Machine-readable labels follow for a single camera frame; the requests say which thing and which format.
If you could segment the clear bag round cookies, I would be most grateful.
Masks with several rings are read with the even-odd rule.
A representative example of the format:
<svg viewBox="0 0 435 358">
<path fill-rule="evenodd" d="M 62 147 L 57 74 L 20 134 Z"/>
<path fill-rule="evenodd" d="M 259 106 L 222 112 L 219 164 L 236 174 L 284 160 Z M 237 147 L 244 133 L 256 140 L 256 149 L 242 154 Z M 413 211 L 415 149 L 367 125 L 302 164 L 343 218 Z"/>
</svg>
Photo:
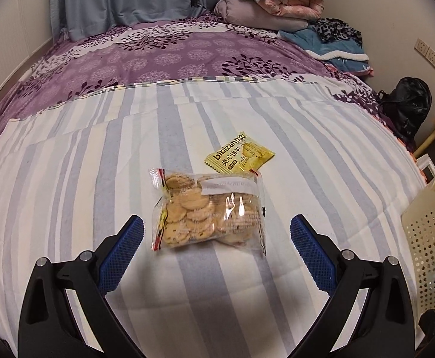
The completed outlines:
<svg viewBox="0 0 435 358">
<path fill-rule="evenodd" d="M 190 174 L 154 168 L 153 251 L 216 240 L 266 253 L 261 178 L 255 171 Z"/>
</svg>

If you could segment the cream perforated plastic basket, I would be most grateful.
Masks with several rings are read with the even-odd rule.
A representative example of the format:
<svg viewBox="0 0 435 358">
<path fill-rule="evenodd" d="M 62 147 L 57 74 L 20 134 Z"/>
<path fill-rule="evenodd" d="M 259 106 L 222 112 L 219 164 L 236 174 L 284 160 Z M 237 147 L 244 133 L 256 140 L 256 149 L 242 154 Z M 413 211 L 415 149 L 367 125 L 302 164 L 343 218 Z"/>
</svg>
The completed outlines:
<svg viewBox="0 0 435 358">
<path fill-rule="evenodd" d="M 416 315 L 435 310 L 435 177 L 401 216 L 416 275 Z"/>
</svg>

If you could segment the striped white grey blanket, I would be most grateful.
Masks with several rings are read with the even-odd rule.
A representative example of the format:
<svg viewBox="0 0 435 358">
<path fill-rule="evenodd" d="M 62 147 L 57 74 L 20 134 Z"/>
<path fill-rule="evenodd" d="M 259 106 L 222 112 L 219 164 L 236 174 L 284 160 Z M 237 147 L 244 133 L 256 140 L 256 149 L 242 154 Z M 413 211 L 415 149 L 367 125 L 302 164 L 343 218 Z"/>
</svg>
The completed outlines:
<svg viewBox="0 0 435 358">
<path fill-rule="evenodd" d="M 351 81 L 303 74 L 101 91 L 10 121 L 0 136 L 0 337 L 16 348 L 35 261 L 68 261 L 139 215 L 152 223 L 155 167 L 205 174 L 246 133 L 274 153 L 260 170 L 265 254 L 217 242 L 155 252 L 153 232 L 107 297 L 149 357 L 286 357 L 327 297 L 289 238 L 302 214 L 367 260 L 415 275 L 401 214 L 425 181 Z"/>
</svg>

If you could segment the black bag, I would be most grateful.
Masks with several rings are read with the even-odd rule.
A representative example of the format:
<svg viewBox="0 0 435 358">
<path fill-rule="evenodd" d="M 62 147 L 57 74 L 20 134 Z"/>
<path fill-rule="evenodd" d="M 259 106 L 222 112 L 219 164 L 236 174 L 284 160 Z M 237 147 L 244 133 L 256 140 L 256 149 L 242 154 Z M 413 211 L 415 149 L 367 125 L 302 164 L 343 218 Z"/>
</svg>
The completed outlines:
<svg viewBox="0 0 435 358">
<path fill-rule="evenodd" d="M 379 91 L 377 102 L 379 114 L 391 121 L 396 136 L 410 143 L 430 112 L 432 95 L 425 81 L 404 77 L 391 93 Z"/>
</svg>

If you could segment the small yellow bibizan packet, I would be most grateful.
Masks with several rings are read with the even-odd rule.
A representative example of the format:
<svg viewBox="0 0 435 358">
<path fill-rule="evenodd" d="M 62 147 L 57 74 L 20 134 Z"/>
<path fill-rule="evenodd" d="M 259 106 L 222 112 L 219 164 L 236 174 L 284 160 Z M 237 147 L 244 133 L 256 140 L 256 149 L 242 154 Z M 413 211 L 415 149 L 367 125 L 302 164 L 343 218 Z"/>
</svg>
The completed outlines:
<svg viewBox="0 0 435 358">
<path fill-rule="evenodd" d="M 205 164 L 220 174 L 258 171 L 275 153 L 257 143 L 245 132 L 205 158 Z"/>
</svg>

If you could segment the blue leopard clothes pile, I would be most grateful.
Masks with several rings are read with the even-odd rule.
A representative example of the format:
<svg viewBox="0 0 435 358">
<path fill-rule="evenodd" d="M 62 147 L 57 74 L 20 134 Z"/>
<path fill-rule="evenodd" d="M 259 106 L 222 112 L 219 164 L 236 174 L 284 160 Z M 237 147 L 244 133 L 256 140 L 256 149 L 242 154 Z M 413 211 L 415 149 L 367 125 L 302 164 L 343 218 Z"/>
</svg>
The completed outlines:
<svg viewBox="0 0 435 358">
<path fill-rule="evenodd" d="M 361 32 L 340 19 L 321 18 L 294 33 L 279 31 L 278 37 L 342 72 L 358 77 L 373 75 Z"/>
</svg>

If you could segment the purple floral bedsheet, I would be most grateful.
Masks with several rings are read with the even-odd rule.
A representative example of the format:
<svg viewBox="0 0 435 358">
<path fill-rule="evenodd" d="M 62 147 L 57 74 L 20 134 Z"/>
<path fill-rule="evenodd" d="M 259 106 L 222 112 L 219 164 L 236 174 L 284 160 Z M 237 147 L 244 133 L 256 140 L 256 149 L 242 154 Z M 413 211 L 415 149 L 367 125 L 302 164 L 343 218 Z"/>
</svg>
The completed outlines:
<svg viewBox="0 0 435 358">
<path fill-rule="evenodd" d="M 301 74 L 334 78 L 349 85 L 336 99 L 357 104 L 391 132 L 397 128 L 379 111 L 377 93 L 359 77 L 320 61 L 268 30 L 227 24 L 213 14 L 132 27 L 58 41 L 0 101 L 0 134 L 11 119 L 24 119 L 76 96 L 135 82 L 201 77 L 286 78 Z"/>
</svg>

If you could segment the wall power socket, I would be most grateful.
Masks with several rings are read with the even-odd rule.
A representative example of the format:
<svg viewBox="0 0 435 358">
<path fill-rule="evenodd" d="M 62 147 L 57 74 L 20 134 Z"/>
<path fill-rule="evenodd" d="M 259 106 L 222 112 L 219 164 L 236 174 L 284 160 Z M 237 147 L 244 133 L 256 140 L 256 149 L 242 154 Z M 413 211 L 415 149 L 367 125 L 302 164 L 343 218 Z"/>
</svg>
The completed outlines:
<svg viewBox="0 0 435 358">
<path fill-rule="evenodd" d="M 414 49 L 435 68 L 435 51 L 423 40 L 417 39 Z"/>
</svg>

